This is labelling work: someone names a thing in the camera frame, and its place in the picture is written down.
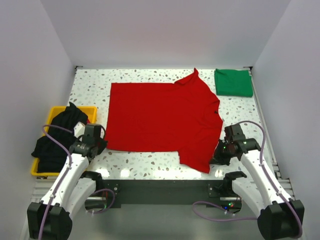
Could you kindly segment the red polo shirt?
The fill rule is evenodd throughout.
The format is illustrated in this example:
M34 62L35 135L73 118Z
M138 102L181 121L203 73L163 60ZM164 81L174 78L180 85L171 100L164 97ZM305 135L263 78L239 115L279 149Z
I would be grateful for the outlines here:
M177 152L181 164L208 174L223 126L219 106L197 70L173 83L113 83L107 147Z

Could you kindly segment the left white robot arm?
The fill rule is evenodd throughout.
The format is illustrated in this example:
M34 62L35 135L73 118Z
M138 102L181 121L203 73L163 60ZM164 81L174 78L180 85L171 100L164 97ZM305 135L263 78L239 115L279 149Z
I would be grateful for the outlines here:
M38 201L27 208L30 238L34 240L66 240L69 238L73 217L87 198L99 196L104 190L102 176L88 171L90 162L107 146L101 134L105 128L96 123L77 123L70 133L75 142L66 148L47 130L43 133L67 154L65 163L53 185Z

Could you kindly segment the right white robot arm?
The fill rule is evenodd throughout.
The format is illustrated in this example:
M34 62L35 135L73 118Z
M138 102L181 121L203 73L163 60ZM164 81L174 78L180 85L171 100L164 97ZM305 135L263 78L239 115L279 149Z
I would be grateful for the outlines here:
M229 165L237 158L252 178L243 171L226 173L218 193L237 195L254 212L258 229L265 240L298 239L303 234L305 207L291 197L275 177L263 156L264 143L247 138L240 123L224 128L225 136L218 142L212 163Z

